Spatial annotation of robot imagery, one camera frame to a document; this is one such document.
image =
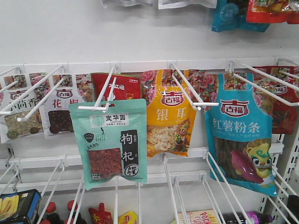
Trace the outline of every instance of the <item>snack bag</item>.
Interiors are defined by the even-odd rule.
[[[93,85],[96,97],[99,96],[103,89],[104,83],[108,77],[107,73],[92,73]],[[130,75],[114,74],[109,80],[109,85],[104,93],[102,100],[108,100],[109,92],[113,79],[116,78],[113,90],[113,100],[121,99],[140,99],[141,98],[141,81],[140,78]]]
[[[142,74],[142,97],[147,103],[148,158],[162,152],[188,156],[196,112],[172,79],[175,70],[152,70]]]
[[[216,8],[217,0],[159,0],[158,9],[181,8],[188,5],[202,5],[207,8]]]
[[[291,0],[250,0],[247,22],[299,24],[299,3]]]
[[[94,103],[69,105],[87,190],[116,175],[142,183],[147,180],[145,101],[113,104],[107,112],[78,109]]]
[[[73,132],[69,104],[93,100],[93,86],[90,74],[53,75],[49,79],[53,88],[61,79],[64,81],[40,107],[44,136],[46,139]]]
[[[286,81],[290,84],[295,84],[298,79],[289,77],[280,73],[280,71],[285,71],[294,75],[299,73],[299,67],[293,66],[264,66],[264,67],[255,67],[263,72],[266,72],[274,77],[277,77],[283,81]],[[299,96],[294,89],[287,87],[281,83],[273,81],[269,78],[268,81],[265,81],[265,78],[261,78],[261,75],[255,74],[254,76],[255,83],[261,85],[262,87],[274,90],[274,94],[285,99],[291,103],[299,102]],[[273,117],[273,134],[292,134],[297,120],[297,111],[293,106],[288,106],[278,100],[275,101],[273,110],[269,113]]]
[[[120,6],[135,6],[135,5],[144,5],[144,6],[153,6],[153,0],[102,0],[102,6],[107,8],[111,3],[117,4]]]
[[[269,24],[246,22],[248,2],[249,0],[218,0],[212,31],[221,32],[240,28],[265,32]]]
[[[251,73],[239,75],[253,82]],[[206,112],[209,151],[230,184],[276,196],[269,155],[272,117],[256,105],[251,85],[225,90],[231,75],[219,74],[218,79],[219,106]]]
[[[3,87],[15,81],[18,81],[18,83],[1,94],[0,98],[2,98],[2,103],[0,105],[0,110],[12,103],[31,87],[29,74],[4,75],[0,77],[0,83]],[[37,105],[37,103],[38,99],[36,94],[34,91],[32,91],[24,99],[12,107],[11,115],[0,116],[1,143],[43,131],[41,121],[38,119],[38,111],[32,115],[28,121],[17,121],[18,117],[25,117],[32,110],[32,108]]]

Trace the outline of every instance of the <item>bottle cap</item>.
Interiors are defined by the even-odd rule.
[[[47,209],[46,209],[46,212],[47,213],[53,213],[55,210],[56,210],[55,202],[50,202]]]
[[[44,219],[40,224],[51,224],[51,222],[48,219]]]
[[[74,219],[71,218],[71,222],[70,222],[70,224],[73,224],[73,222],[74,222]]]
[[[67,203],[67,210],[68,210],[68,211],[71,211],[71,208],[73,207],[73,204],[74,204],[74,200],[71,200],[71,201],[69,201],[69,202]]]
[[[269,223],[273,222],[273,218],[271,215],[268,215]]]

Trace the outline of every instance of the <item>red bag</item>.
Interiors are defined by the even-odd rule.
[[[255,67],[263,72],[271,74],[274,77],[277,77],[283,81],[286,81],[290,84],[298,86],[298,79],[289,77],[279,71],[285,71],[294,75],[299,75],[299,67],[293,66],[264,66],[264,67]],[[275,87],[275,95],[291,102],[299,102],[299,96],[294,89],[286,87],[283,84],[280,84],[275,81],[270,81],[266,87],[269,86]],[[273,126],[272,133],[273,134],[292,134],[295,129],[295,124],[297,120],[297,111],[293,106],[288,106],[278,100],[275,101],[273,106],[273,111],[269,113],[273,117]]]
[[[99,96],[104,83],[108,77],[107,73],[92,73],[93,85],[95,87],[96,97]],[[104,99],[107,100],[113,79],[116,77],[115,88],[113,91],[113,100],[122,99],[140,99],[141,98],[141,82],[140,78],[131,75],[112,75],[109,85],[105,91]]]
[[[299,24],[299,12],[295,10],[297,3],[288,0],[250,0],[247,22]]]

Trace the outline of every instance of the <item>white wire hook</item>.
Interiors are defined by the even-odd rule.
[[[23,94],[21,94],[17,99],[15,99],[13,102],[11,102],[9,105],[4,107],[2,111],[0,111],[0,115],[10,115],[12,114],[12,111],[9,111],[13,106],[15,106],[17,103],[19,103],[22,99],[24,99],[30,92],[35,90],[40,84],[45,82],[50,76],[52,76],[56,71],[61,69],[63,66],[59,65],[57,68],[55,68],[52,72],[50,72],[48,75],[46,75],[44,78],[39,80],[35,85],[31,86],[28,90],[26,90]]]
[[[17,118],[17,121],[28,121],[28,119],[38,110],[38,108],[41,107],[41,105],[44,104],[44,102],[46,102],[46,100],[50,97],[50,95],[55,91],[55,89],[57,89],[60,84],[64,81],[64,79],[62,78],[49,92],[47,95],[45,95],[41,101],[38,102],[37,105],[35,105],[35,107],[32,108],[32,110],[24,117],[24,118]]]

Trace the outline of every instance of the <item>bottle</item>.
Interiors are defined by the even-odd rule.
[[[73,204],[74,204],[74,200],[71,200],[71,201],[69,201],[69,202],[67,203],[67,210],[68,210],[68,211],[71,211],[71,208],[72,208]],[[77,206],[77,204],[76,204],[74,213],[73,213],[73,215],[72,215],[73,218],[74,218],[75,215],[76,215],[77,208],[78,208],[78,206]],[[87,224],[87,222],[81,217],[80,212],[79,212],[79,214],[78,214],[78,218],[77,218],[76,224]]]
[[[46,209],[46,219],[49,220],[51,224],[64,224],[58,213],[56,213],[56,204],[54,202],[50,202]]]
[[[271,215],[263,215],[256,211],[247,211],[246,214],[252,224],[268,224],[273,221]],[[246,218],[241,212],[237,212],[237,215],[242,224],[248,224]],[[227,224],[238,224],[238,221],[233,213],[225,213],[223,214],[223,218]]]

